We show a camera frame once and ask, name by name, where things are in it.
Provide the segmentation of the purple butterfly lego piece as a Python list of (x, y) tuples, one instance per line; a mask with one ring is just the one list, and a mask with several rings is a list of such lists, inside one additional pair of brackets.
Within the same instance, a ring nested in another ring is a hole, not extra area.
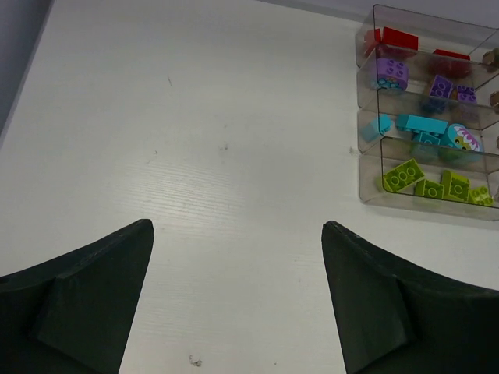
[(452, 81), (441, 75), (435, 75), (429, 85), (429, 95), (431, 97), (442, 97), (448, 99), (453, 91)]

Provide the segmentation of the green small lego brick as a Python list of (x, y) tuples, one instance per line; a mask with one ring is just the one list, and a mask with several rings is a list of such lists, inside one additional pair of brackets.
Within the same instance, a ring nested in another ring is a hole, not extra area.
[(469, 190), (469, 202), (478, 206), (493, 206), (494, 204), (489, 189), (485, 185)]

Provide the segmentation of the purple rounded lego brick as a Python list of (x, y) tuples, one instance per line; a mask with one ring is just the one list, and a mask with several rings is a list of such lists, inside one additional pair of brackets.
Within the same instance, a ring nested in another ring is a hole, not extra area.
[(379, 88), (404, 91), (409, 84), (409, 67), (391, 58), (378, 58), (374, 83)]

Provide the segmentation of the green lego brick split off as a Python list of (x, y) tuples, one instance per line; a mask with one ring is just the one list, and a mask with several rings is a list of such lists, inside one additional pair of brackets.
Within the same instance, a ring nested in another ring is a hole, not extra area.
[(443, 199), (460, 203), (467, 203), (469, 198), (470, 180), (453, 171), (444, 170), (441, 176), (444, 186)]

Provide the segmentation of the red curved lego piece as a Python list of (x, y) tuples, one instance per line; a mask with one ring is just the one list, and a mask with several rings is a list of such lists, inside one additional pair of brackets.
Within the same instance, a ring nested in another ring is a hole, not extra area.
[(434, 54), (449, 57), (449, 58), (457, 58), (457, 59), (461, 59), (461, 60), (465, 60), (465, 61), (471, 60), (469, 55), (464, 55), (464, 54), (461, 54), (458, 52), (447, 51), (447, 50), (443, 50), (443, 49), (435, 49)]

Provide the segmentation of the blue green lego brick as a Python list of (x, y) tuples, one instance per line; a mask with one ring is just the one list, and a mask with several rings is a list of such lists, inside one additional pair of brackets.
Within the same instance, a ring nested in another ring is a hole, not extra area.
[(393, 120), (386, 114), (380, 114), (377, 119), (377, 131), (381, 136), (391, 131)]

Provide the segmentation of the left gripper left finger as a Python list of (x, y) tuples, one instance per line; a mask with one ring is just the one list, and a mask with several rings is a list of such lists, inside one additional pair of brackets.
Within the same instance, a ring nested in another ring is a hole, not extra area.
[(141, 219), (1, 278), (3, 373), (117, 373), (154, 243)]

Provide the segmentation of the red lego brick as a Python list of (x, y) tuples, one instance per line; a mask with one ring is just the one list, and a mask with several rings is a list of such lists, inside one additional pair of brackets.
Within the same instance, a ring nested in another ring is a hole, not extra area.
[(385, 26), (382, 31), (382, 43), (397, 48), (413, 51), (419, 49), (419, 38), (416, 35)]
[(368, 58), (375, 47), (382, 41), (382, 33), (379, 28), (369, 29), (363, 39), (364, 56)]

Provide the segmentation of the blue oval flower lego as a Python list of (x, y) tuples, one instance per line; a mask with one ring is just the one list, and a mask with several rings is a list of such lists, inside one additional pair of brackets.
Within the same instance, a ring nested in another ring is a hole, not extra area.
[(483, 151), (480, 141), (464, 125), (450, 124), (444, 138), (445, 144), (449, 147), (473, 152)]

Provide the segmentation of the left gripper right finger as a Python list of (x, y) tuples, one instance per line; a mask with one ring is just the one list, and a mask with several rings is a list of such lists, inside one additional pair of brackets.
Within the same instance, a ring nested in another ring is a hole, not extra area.
[(422, 268), (335, 221), (321, 242), (346, 372), (497, 372), (497, 291)]

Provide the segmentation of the green wide lego brick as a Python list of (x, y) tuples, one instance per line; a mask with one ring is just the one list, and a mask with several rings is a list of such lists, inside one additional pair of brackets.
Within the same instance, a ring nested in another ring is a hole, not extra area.
[(421, 167), (412, 158), (385, 173), (382, 177), (382, 183), (385, 190), (397, 193), (424, 178), (425, 174)]

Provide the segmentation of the blue small lego brick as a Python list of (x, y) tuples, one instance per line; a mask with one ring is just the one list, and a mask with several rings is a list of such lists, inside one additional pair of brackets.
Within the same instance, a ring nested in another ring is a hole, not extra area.
[(428, 132), (420, 132), (414, 135), (412, 141), (415, 147), (440, 146), (441, 140)]

